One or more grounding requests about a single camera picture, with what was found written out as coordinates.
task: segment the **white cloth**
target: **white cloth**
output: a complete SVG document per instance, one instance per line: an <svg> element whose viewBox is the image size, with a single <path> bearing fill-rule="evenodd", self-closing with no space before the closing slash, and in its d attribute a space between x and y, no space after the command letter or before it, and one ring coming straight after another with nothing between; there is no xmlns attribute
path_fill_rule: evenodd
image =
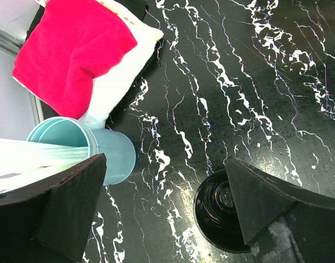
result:
<svg viewBox="0 0 335 263"><path fill-rule="evenodd" d="M130 89L133 81L154 53L163 32L140 21L123 5L113 1L100 1L126 23L137 41L137 46L124 55L121 62L108 73L94 79L91 102L80 121L104 128L106 119L114 107Z"/></svg>
<svg viewBox="0 0 335 263"><path fill-rule="evenodd" d="M46 6L48 1L49 0L35 0L36 3L38 3L39 5L42 5L43 7Z"/></svg>

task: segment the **white fabric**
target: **white fabric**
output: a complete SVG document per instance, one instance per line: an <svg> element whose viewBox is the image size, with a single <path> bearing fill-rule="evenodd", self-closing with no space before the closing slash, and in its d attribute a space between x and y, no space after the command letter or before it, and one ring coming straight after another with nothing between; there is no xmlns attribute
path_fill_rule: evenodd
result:
<svg viewBox="0 0 335 263"><path fill-rule="evenodd" d="M46 6L48 1L49 0L35 0L36 3L38 3L39 5L42 5L43 7Z"/></svg>
<svg viewBox="0 0 335 263"><path fill-rule="evenodd" d="M108 73L94 79L89 108L79 120L98 128L104 128L110 112L130 89L154 53L157 41L163 37L161 30L144 24L123 5L113 0L101 3L117 13L126 23L137 41L137 46L126 53L121 62L112 67Z"/></svg>

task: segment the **metal frame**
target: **metal frame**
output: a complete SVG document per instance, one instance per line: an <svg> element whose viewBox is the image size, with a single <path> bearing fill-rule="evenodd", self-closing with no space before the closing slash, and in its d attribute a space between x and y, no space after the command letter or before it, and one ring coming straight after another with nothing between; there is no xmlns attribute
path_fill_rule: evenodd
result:
<svg viewBox="0 0 335 263"><path fill-rule="evenodd" d="M20 51L21 47L23 46L23 42L14 38L10 34L4 32L0 29L0 50L16 57L18 52ZM34 113L34 120L36 124L39 124L44 120L41 101L39 98L35 97L33 94L30 93L31 99L31 107Z"/></svg>

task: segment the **red towel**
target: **red towel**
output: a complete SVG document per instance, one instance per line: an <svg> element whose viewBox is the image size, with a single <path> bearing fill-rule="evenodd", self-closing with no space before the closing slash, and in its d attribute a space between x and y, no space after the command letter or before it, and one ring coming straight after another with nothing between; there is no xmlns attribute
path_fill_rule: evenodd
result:
<svg viewBox="0 0 335 263"><path fill-rule="evenodd" d="M13 76L59 115L79 119L93 78L137 45L126 24L95 0L50 0L15 61Z"/></svg>

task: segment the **towel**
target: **towel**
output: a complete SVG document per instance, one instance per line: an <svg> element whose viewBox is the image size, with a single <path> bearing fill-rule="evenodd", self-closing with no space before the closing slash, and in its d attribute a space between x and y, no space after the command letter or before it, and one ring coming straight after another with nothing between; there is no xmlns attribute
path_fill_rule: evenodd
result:
<svg viewBox="0 0 335 263"><path fill-rule="evenodd" d="M163 32L144 24L124 6L113 0L100 0L100 2L118 14L137 41L137 46L125 54L119 64L111 68L108 73L94 79L89 108L79 120L94 127L104 128L109 113L127 93L153 55L155 45L163 37Z"/></svg>
<svg viewBox="0 0 335 263"><path fill-rule="evenodd" d="M93 79L118 64L137 42L122 19L97 1L75 3L47 3L12 74L59 115L79 119L89 108Z"/></svg>

